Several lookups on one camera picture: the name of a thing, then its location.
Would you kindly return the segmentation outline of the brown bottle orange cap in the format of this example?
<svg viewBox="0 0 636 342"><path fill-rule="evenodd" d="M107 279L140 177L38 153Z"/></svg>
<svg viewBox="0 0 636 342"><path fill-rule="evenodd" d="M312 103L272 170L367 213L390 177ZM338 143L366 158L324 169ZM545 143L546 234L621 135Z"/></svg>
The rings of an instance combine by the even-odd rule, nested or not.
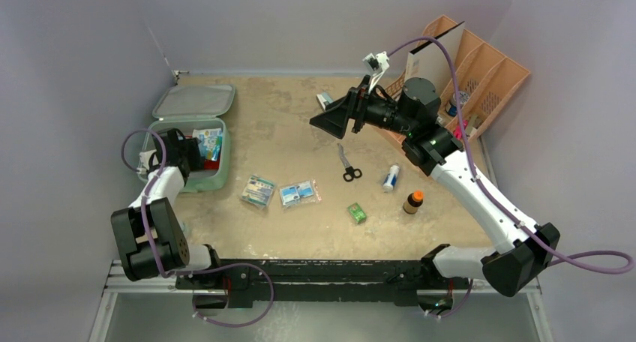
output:
<svg viewBox="0 0 636 342"><path fill-rule="evenodd" d="M409 215L414 215L422 206L423 200L424 193L421 190L416 190L406 198L403 210Z"/></svg>

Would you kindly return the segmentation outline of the green white mask packet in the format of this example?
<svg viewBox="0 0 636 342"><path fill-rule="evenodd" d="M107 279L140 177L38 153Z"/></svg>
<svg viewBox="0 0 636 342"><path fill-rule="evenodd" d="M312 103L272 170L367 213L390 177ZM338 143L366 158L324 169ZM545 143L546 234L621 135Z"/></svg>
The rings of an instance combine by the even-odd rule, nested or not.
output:
<svg viewBox="0 0 636 342"><path fill-rule="evenodd" d="M251 175L241 192L241 200L256 206L266 208L274 194L275 183L258 175Z"/></svg>

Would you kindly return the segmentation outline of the blue white wipes packet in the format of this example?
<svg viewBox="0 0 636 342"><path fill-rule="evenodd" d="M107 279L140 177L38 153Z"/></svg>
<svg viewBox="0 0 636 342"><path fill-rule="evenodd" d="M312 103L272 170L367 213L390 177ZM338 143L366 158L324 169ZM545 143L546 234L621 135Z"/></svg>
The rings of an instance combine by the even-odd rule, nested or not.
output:
<svg viewBox="0 0 636 342"><path fill-rule="evenodd" d="M207 161L218 161L223 142L221 128L194 129L192 137L197 140L200 155Z"/></svg>

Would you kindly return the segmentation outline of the red first aid pouch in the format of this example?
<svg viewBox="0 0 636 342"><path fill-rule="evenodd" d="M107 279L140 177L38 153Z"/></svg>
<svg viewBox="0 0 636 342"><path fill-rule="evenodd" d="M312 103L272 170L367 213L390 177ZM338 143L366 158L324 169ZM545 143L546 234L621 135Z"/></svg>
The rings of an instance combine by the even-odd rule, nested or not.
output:
<svg viewBox="0 0 636 342"><path fill-rule="evenodd" d="M219 170L220 161L219 160L204 160L203 169L204 170Z"/></svg>

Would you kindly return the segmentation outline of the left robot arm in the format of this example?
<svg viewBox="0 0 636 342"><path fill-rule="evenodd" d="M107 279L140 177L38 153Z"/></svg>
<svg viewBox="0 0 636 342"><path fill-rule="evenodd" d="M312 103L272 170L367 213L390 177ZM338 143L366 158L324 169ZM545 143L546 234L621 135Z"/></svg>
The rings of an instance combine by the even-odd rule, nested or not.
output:
<svg viewBox="0 0 636 342"><path fill-rule="evenodd" d="M110 217L124 274L130 281L194 275L213 289L224 278L220 259L212 246L188 241L173 209L192 168L203 165L197 142L177 128L144 132L154 149L143 152L137 166L125 166L147 182L128 207Z"/></svg>

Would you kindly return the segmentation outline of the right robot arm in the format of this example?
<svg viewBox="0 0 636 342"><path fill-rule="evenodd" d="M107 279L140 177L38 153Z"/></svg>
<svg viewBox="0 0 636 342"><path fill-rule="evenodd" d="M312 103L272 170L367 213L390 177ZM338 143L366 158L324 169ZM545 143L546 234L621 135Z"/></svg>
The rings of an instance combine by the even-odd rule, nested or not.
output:
<svg viewBox="0 0 636 342"><path fill-rule="evenodd" d="M449 278L485 280L512 297L548 267L552 257L542 245L555 248L560 232L552 223L539 225L519 211L468 160L464 145L437 122L440 104L426 79L408 79L394 100L382 87L371 87L365 76L312 117L310 125L338 139L344 138L350 121L355 133L370 124L403 135L408 160L450 191L492 243L489 248L439 246L427 255L430 262L421 267L422 280L430 287Z"/></svg>

